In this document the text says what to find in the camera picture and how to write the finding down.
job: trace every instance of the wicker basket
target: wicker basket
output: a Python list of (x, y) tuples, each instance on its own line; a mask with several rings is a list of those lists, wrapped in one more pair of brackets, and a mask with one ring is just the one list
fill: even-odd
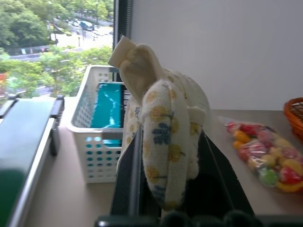
[(303, 143), (303, 97), (285, 103), (284, 114), (293, 128), (293, 134)]

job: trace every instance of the window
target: window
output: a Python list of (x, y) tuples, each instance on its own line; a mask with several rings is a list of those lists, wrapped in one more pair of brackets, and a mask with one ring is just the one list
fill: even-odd
[(125, 3), (0, 0), (0, 107), (9, 94), (76, 96), (85, 68), (107, 65), (126, 34)]

